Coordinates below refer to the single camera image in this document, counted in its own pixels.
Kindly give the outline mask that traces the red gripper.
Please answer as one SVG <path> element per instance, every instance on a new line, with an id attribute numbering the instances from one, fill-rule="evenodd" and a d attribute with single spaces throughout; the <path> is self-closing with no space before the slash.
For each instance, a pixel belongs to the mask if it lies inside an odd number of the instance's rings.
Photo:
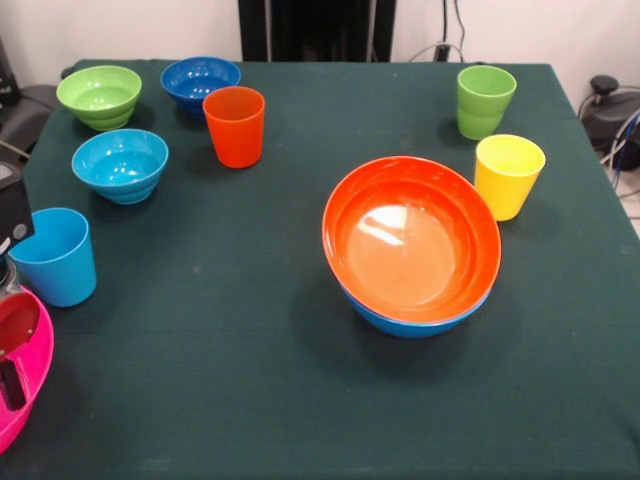
<path id="1" fill-rule="evenodd" d="M 39 305 L 29 293 L 13 293 L 1 299 L 1 394 L 10 411 L 26 405 L 15 363 L 5 358 L 30 341 L 39 322 Z"/>

